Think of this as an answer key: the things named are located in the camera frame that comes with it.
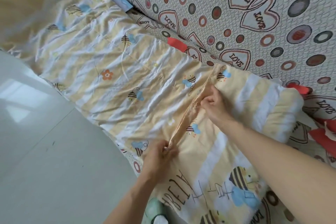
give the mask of bedding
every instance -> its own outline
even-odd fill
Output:
[[[188,223],[250,221],[267,186],[199,102],[214,84],[238,120],[286,142],[303,105],[295,89],[210,54],[214,63],[201,63],[151,35],[111,0],[0,2],[2,50],[102,128],[136,173],[152,140],[179,147],[154,191],[159,200]]]

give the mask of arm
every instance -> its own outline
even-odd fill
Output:
[[[201,106],[301,223],[336,223],[336,170],[234,120],[219,90]]]
[[[143,161],[142,172],[135,185],[109,214],[103,224],[140,224],[149,197],[169,166],[170,160],[178,154],[175,146],[167,151],[165,140],[149,145]]]

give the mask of flower print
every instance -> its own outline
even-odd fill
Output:
[[[101,73],[101,75],[103,76],[103,80],[105,81],[105,80],[111,80],[113,73],[110,72],[110,70],[106,69]]]

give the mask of person's right hand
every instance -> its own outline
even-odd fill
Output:
[[[211,91],[212,95],[205,97],[201,101],[201,106],[213,124],[220,127],[223,122],[234,120],[234,118],[228,112],[221,92],[213,85],[211,85]]]

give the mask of white tile floor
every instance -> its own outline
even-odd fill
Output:
[[[98,127],[0,53],[0,223],[101,223],[135,180]]]

